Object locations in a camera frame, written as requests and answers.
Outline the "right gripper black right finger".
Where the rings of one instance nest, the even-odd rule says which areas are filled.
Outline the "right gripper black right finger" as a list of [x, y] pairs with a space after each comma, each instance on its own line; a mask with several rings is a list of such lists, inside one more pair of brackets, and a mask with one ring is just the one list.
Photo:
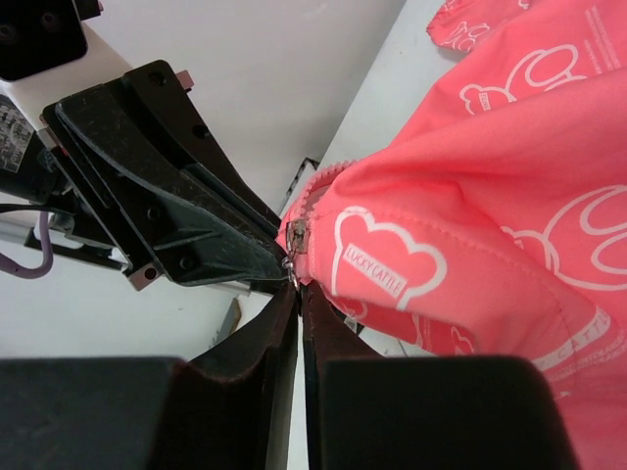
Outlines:
[[575, 469], [541, 373], [512, 356], [387, 358], [302, 294], [313, 469]]

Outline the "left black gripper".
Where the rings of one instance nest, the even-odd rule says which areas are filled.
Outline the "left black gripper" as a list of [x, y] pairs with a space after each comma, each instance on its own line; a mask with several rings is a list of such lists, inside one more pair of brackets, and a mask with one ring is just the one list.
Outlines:
[[2, 214], [31, 212], [26, 243], [42, 260], [1, 257], [2, 271], [34, 280], [57, 255], [123, 273], [141, 291], [164, 275], [179, 285], [286, 280], [284, 251], [251, 220], [177, 170], [121, 82], [100, 84], [47, 106], [43, 134], [1, 97]]

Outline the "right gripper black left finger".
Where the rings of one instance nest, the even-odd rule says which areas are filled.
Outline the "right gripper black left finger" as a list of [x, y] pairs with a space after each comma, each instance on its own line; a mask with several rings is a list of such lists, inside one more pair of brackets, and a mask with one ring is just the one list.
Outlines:
[[283, 469], [296, 291], [193, 360], [5, 359], [5, 469]]

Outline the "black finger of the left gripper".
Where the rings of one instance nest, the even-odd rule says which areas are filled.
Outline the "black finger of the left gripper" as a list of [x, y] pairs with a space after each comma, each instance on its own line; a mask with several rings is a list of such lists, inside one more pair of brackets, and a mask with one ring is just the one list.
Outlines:
[[180, 79], [168, 62], [157, 60], [125, 73], [124, 89], [147, 114], [162, 154], [177, 170], [212, 190], [264, 234], [277, 234], [278, 215], [244, 182], [195, 108], [187, 78]]

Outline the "silver zipper slider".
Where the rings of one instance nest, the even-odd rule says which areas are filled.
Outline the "silver zipper slider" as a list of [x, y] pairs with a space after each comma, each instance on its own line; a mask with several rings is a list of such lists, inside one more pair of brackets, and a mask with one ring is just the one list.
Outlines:
[[309, 243], [309, 227], [304, 219], [294, 219], [286, 224], [285, 252], [282, 265], [287, 271], [289, 282], [296, 291], [300, 289], [300, 280], [296, 270], [296, 258], [307, 252]]

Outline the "pink hooded kids jacket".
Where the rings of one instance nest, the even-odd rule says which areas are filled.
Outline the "pink hooded kids jacket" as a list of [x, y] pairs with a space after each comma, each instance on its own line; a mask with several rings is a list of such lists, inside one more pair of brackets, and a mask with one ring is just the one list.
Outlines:
[[335, 164], [304, 219], [303, 283], [437, 355], [524, 357], [563, 405], [626, 403], [626, 5], [447, 1], [461, 60], [389, 146]]

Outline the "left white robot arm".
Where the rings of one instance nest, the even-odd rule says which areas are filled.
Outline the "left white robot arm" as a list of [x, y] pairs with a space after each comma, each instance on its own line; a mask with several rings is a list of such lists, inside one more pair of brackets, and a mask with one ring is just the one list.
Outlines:
[[279, 219], [243, 181], [189, 98], [185, 72], [157, 60], [129, 66], [87, 21], [98, 1], [1, 5], [2, 213], [39, 215], [37, 279], [58, 232], [77, 257], [131, 285], [160, 277], [196, 287], [240, 282], [275, 293], [287, 281]]

